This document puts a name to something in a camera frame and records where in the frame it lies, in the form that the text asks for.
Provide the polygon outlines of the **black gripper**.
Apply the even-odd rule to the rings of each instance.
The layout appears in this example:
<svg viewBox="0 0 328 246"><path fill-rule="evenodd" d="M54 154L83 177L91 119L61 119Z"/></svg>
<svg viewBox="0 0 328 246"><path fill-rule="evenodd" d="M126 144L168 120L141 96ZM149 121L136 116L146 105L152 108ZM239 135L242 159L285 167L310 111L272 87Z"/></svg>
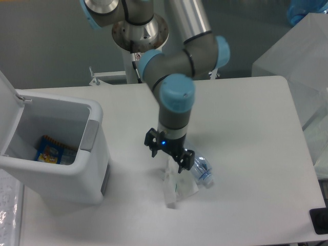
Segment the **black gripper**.
<svg viewBox="0 0 328 246"><path fill-rule="evenodd" d="M158 149L172 156L179 165L178 173L180 174L183 170L189 171L194 165L195 159L193 150L184 150L185 138L186 135L177 139L169 139L164 131L157 132L151 128L145 135L144 145L149 147L152 157L156 156Z"/></svg>

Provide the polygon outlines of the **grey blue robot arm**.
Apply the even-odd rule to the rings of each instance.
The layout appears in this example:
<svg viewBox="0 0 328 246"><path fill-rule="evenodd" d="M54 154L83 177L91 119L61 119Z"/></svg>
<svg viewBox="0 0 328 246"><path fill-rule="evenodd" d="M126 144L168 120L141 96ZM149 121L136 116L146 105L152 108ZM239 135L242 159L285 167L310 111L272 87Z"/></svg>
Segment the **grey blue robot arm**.
<svg viewBox="0 0 328 246"><path fill-rule="evenodd" d="M193 78L225 66L230 59L229 44L212 33L202 2L169 1L184 45L173 55L159 49L169 31L154 13L154 1L81 1L80 5L93 28L112 26L112 37L121 49L141 54L132 67L159 104L158 127L146 133L144 144L153 156L161 150L180 171L190 170L195 153L184 142L195 99Z"/></svg>

